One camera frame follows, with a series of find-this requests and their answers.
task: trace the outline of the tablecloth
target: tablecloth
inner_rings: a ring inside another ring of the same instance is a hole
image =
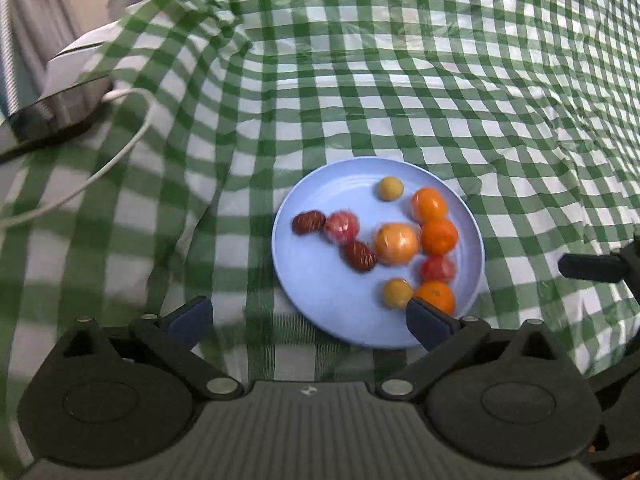
[[[541,318],[585,374],[638,328],[625,285],[562,278],[607,253],[640,205],[639,0],[149,0],[86,68],[151,90],[152,127],[60,210],[0,234],[2,460],[28,460],[20,394],[80,314],[123,324],[205,294],[198,348],[242,381],[379,378],[412,352],[316,330],[278,286],[274,213],[310,171],[402,159],[466,201],[486,248],[473,313]],[[3,214],[61,196],[142,122],[136,96],[100,132],[35,153]]]

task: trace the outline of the ribbed gray surface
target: ribbed gray surface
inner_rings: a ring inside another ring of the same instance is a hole
[[[308,396],[302,390],[317,389]],[[257,383],[212,402],[171,449],[138,464],[81,471],[40,461],[24,480],[588,480],[578,463],[509,471],[468,460],[431,436],[416,410],[363,383]]]

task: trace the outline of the orange fruit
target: orange fruit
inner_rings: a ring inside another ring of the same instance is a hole
[[[456,297],[444,282],[423,283],[415,291],[414,298],[420,298],[450,316],[456,309]]]
[[[422,226],[420,243],[425,253],[443,256],[458,243],[458,230],[448,218],[436,218]]]
[[[418,224],[425,224],[435,218],[444,218],[449,208],[442,195],[433,187],[423,187],[411,198],[411,212]]]
[[[373,241],[378,259],[387,265],[406,265],[420,250],[418,235],[409,224],[384,224]]]

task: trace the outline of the white cable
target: white cable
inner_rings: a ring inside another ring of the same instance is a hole
[[[82,184],[82,186],[78,187],[76,190],[72,191],[68,195],[56,200],[55,202],[49,203],[33,211],[29,211],[28,213],[22,213],[16,216],[12,216],[9,218],[0,219],[0,231],[8,229],[9,227],[14,227],[20,224],[24,224],[25,222],[31,221],[34,218],[38,218],[40,216],[45,215],[46,213],[53,211],[54,209],[59,208],[61,205],[69,202],[73,197],[82,193],[87,187],[96,182],[100,177],[104,176],[107,171],[113,168],[121,158],[123,158],[127,153],[131,151],[131,149],[138,143],[138,141],[145,134],[146,130],[149,128],[151,124],[152,118],[152,107],[154,103],[153,94],[144,88],[125,88],[121,90],[112,90],[111,92],[107,92],[102,98],[103,102],[114,101],[116,99],[120,99],[121,97],[125,97],[130,94],[139,94],[145,99],[148,109],[146,111],[146,117],[143,121],[140,129],[137,133],[132,137],[132,139],[122,148],[109,162],[107,162],[100,170],[96,171],[92,174],[91,177],[87,179],[87,181]]]
[[[4,69],[8,115],[11,115],[20,107],[18,102],[18,83],[15,77],[14,40],[12,34],[9,0],[0,0],[0,50],[2,51],[2,68]]]

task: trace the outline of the gray fabric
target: gray fabric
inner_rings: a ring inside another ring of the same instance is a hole
[[[9,0],[12,25],[36,90],[42,90],[47,61],[79,37],[64,0]]]

